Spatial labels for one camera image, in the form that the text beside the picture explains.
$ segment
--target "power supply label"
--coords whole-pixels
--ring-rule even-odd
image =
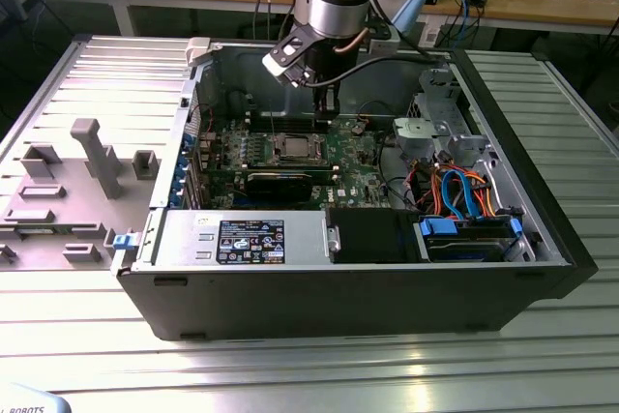
[[[285,263],[283,221],[221,221],[217,261],[222,265]]]

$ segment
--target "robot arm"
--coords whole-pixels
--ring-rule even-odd
[[[357,63],[359,45],[366,29],[370,0],[296,0],[292,32],[262,62],[281,83],[294,86],[333,79]],[[425,0],[379,0],[390,20],[407,29]],[[317,120],[339,113],[339,82],[314,88]]]

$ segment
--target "metal bracket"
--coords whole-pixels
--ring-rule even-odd
[[[196,67],[206,62],[214,50],[221,50],[219,43],[212,43],[211,38],[191,38],[185,47],[188,67]]]

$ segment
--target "sticker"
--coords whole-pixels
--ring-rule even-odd
[[[221,220],[221,215],[195,215],[193,224],[197,227],[215,226]]]
[[[282,264],[284,254],[282,220],[220,221],[220,264]]]

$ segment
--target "motherboard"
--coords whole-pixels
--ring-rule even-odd
[[[389,207],[378,132],[336,119],[324,133],[253,132],[235,121],[199,141],[203,208]]]

